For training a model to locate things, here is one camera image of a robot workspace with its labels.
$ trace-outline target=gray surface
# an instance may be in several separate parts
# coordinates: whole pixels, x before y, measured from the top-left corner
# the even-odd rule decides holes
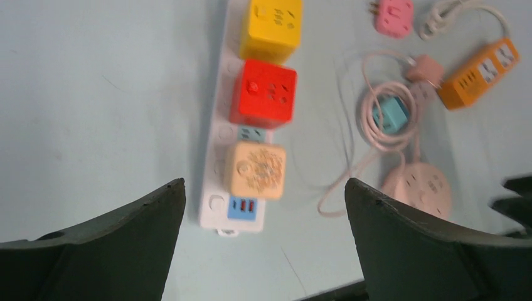
[[[429,2],[415,1],[417,12]],[[486,2],[510,20],[523,61],[473,108],[449,113],[435,103],[422,144],[453,185],[453,220],[497,233],[513,224],[486,204],[505,193],[503,177],[532,170],[532,3]],[[501,33],[490,15],[470,13],[433,42],[393,41],[376,33],[367,8],[305,1],[302,46],[288,62],[299,72],[294,123],[275,133],[290,159],[285,195],[268,204],[262,234],[228,240],[197,222],[225,2],[2,1],[0,241],[72,226],[183,176],[188,206],[165,300],[293,300],[361,278],[347,219],[316,212],[345,167],[343,141],[350,145],[338,87],[354,122],[367,51],[427,52],[451,70]],[[397,70],[376,59],[370,76]],[[368,146],[356,127],[354,136],[359,159]],[[394,162],[374,164],[363,180],[379,185]],[[332,198],[329,208],[344,206],[342,189]]]

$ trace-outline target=coiled white cord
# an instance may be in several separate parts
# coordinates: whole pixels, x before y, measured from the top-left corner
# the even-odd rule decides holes
[[[482,9],[493,14],[501,22],[504,34],[510,35],[510,26],[503,14],[491,6],[484,5],[482,0],[441,0],[432,6],[425,24],[419,29],[419,37],[429,40],[441,33],[446,33],[456,22],[458,15],[470,9]]]
[[[379,158],[383,154],[396,152],[401,157],[400,168],[404,169],[406,165],[405,155],[403,153],[404,149],[408,146],[412,138],[415,138],[415,155],[414,158],[417,160],[419,157],[419,143],[418,143],[418,123],[420,121],[420,110],[418,109],[418,104],[416,103],[412,93],[407,86],[400,82],[387,82],[376,87],[371,86],[370,80],[366,75],[366,65],[370,58],[374,56],[388,55],[394,56],[400,60],[406,61],[410,65],[414,65],[415,61],[405,56],[401,53],[395,51],[378,51],[374,52],[364,58],[362,62],[362,75],[364,76],[364,81],[368,85],[369,92],[365,96],[361,106],[361,115],[360,122],[362,126],[362,131],[366,136],[368,142],[372,145],[372,148],[368,154],[366,154],[360,162],[354,166],[349,166],[346,169],[346,172],[342,174],[332,185],[329,187],[327,192],[319,200],[317,204],[318,213],[326,218],[338,218],[344,216],[347,212],[346,210],[327,212],[323,211],[321,207],[325,203],[325,200],[329,195],[344,181],[351,177],[353,171],[358,171],[355,175],[360,177],[362,172],[370,163],[375,159]],[[379,105],[378,97],[379,95],[393,95],[398,96],[401,101],[404,102],[408,111],[410,112],[410,118],[408,120],[407,126],[404,130],[399,132],[397,135],[386,135],[383,132],[383,116],[381,107]],[[373,119],[373,107],[377,107],[379,111],[379,125],[375,123]]]

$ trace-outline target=white cable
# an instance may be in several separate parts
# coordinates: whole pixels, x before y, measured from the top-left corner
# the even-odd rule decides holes
[[[414,65],[415,61],[401,53],[395,51],[377,51],[364,58],[362,62],[362,75],[366,82],[369,92],[362,100],[360,122],[362,131],[366,136],[368,142],[371,144],[371,150],[354,166],[349,166],[346,171],[329,187],[327,192],[319,200],[317,204],[318,213],[326,218],[338,218],[344,216],[347,212],[345,210],[327,212],[321,209],[322,205],[329,195],[345,180],[351,177],[353,171],[358,171],[355,175],[357,178],[362,175],[365,168],[371,164],[375,159],[379,158],[383,154],[396,152],[401,157],[400,168],[403,169],[406,165],[404,149],[408,146],[412,138],[415,138],[415,147],[419,146],[418,141],[418,123],[420,120],[418,105],[410,90],[404,84],[400,82],[387,82],[376,87],[371,86],[370,80],[366,75],[366,64],[368,60],[374,56],[388,55],[394,56],[400,60],[406,61],[409,65]],[[393,95],[397,96],[403,101],[408,111],[410,112],[410,118],[407,123],[407,127],[399,132],[397,135],[386,135],[383,132],[383,116],[381,107],[378,101],[379,95]],[[375,123],[373,119],[373,107],[377,107],[379,111],[379,125]]]
[[[429,40],[446,33],[458,15],[470,9],[482,9],[493,14],[501,22],[505,36],[510,36],[510,26],[503,14],[494,7],[484,5],[482,0],[440,0],[432,6],[425,24],[419,29],[419,37]]]

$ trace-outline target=round hole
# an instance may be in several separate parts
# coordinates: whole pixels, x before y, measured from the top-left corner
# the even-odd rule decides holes
[[[48,233],[47,235],[44,235],[44,236],[42,236],[41,238],[39,238],[37,240],[52,240],[54,238],[59,238],[59,237],[61,237],[63,235],[65,235],[63,232],[56,231],[56,232]]]

